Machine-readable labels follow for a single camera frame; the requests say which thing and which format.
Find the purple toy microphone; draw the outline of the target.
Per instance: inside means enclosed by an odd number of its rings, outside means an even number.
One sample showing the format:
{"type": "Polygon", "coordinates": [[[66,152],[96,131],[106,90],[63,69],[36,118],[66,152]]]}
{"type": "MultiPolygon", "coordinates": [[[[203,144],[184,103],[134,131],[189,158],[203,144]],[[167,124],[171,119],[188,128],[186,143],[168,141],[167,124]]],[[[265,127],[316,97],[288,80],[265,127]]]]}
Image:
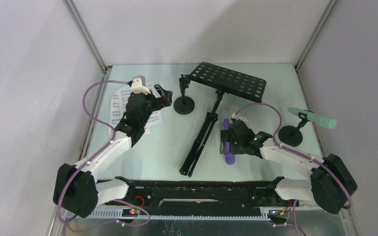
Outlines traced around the purple toy microphone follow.
{"type": "MultiPolygon", "coordinates": [[[[229,119],[224,119],[223,128],[225,131],[228,131],[229,125],[230,125],[229,119]]],[[[235,163],[235,155],[230,150],[229,138],[228,138],[228,141],[225,142],[224,159],[227,165],[233,165],[235,163]]]]}

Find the black round microphone stand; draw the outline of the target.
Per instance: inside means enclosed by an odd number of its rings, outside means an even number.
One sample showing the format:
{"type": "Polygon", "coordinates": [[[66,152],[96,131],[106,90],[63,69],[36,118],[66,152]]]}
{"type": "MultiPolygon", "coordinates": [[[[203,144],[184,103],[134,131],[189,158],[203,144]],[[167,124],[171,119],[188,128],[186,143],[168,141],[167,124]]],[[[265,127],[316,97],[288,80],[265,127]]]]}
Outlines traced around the black round microphone stand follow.
{"type": "Polygon", "coordinates": [[[181,77],[179,78],[181,96],[175,100],[173,107],[175,112],[181,115],[190,114],[195,107],[194,100],[185,95],[185,91],[189,87],[190,82],[191,79],[189,75],[181,75],[181,77]]]}
{"type": "Polygon", "coordinates": [[[301,120],[297,126],[286,125],[283,126],[278,132],[279,140],[292,147],[299,146],[303,141],[303,134],[300,129],[303,128],[308,121],[301,120]]]}

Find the black music stand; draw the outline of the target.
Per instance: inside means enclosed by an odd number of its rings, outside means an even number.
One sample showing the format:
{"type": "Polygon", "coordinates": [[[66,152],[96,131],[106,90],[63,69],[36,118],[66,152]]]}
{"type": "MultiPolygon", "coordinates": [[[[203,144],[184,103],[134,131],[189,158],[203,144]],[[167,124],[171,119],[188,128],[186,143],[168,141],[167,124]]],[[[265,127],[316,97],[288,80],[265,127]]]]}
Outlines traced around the black music stand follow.
{"type": "Polygon", "coordinates": [[[200,63],[190,74],[191,81],[216,89],[217,100],[212,111],[208,112],[192,147],[182,164],[179,173],[191,177],[194,168],[204,150],[207,140],[218,121],[218,106],[224,94],[260,103],[266,87],[266,81],[245,73],[234,71],[208,62],[200,63]]]}

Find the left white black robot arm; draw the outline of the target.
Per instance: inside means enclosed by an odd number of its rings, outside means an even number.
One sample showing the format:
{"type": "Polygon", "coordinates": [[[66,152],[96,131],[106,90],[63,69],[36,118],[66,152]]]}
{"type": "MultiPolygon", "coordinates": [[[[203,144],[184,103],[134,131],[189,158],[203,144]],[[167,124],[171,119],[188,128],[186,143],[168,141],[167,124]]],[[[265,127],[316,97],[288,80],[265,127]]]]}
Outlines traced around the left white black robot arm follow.
{"type": "Polygon", "coordinates": [[[123,153],[130,150],[145,133],[153,112],[172,104],[173,92],[154,85],[156,97],[144,86],[132,86],[126,110],[116,127],[109,126],[112,137],[96,153],[73,165],[64,163],[57,172],[53,202],[81,218],[88,217],[101,204],[118,199],[124,205],[135,201],[136,192],[119,178],[100,182],[101,174],[123,153]]]}

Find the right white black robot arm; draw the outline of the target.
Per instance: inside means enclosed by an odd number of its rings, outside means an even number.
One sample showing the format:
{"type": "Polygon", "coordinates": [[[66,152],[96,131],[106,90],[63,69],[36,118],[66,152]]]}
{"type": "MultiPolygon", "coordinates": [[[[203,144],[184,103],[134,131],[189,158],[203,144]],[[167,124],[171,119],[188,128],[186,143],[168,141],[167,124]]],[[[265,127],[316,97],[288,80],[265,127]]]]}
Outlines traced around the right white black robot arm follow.
{"type": "Polygon", "coordinates": [[[289,145],[275,143],[266,132],[254,133],[242,119],[225,119],[220,132],[221,143],[233,155],[250,155],[287,166],[303,179],[283,177],[267,191],[267,201],[278,206],[285,200],[313,203],[331,214],[337,214],[358,185],[342,159],[305,153],[289,145]]]}

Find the green toy microphone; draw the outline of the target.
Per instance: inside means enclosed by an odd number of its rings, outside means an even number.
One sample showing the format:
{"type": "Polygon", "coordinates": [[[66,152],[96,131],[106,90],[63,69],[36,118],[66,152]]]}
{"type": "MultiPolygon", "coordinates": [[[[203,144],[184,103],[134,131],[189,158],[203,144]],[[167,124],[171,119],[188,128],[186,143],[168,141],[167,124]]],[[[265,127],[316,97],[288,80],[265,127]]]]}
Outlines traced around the green toy microphone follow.
{"type": "Polygon", "coordinates": [[[298,116],[300,119],[304,119],[307,122],[313,122],[323,128],[334,129],[337,126],[337,120],[330,116],[319,115],[296,107],[289,107],[287,110],[293,115],[298,116]]]}

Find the white sheet music page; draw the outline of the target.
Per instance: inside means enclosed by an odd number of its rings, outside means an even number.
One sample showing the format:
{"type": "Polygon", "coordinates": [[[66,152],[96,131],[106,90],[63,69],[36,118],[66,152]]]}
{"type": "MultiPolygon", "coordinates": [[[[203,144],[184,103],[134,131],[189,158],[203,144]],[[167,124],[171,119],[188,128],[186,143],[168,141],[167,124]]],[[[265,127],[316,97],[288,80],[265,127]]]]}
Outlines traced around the white sheet music page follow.
{"type": "Polygon", "coordinates": [[[109,124],[116,127],[126,111],[128,98],[130,97],[131,90],[129,88],[117,89],[110,100],[109,124]]]}
{"type": "MultiPolygon", "coordinates": [[[[131,89],[129,86],[123,86],[118,88],[111,97],[110,101],[110,113],[109,113],[109,123],[111,126],[115,127],[123,117],[126,111],[126,104],[128,98],[130,97],[131,89]]],[[[147,124],[147,127],[158,124],[162,121],[161,111],[155,111],[151,114],[147,124]]]]}

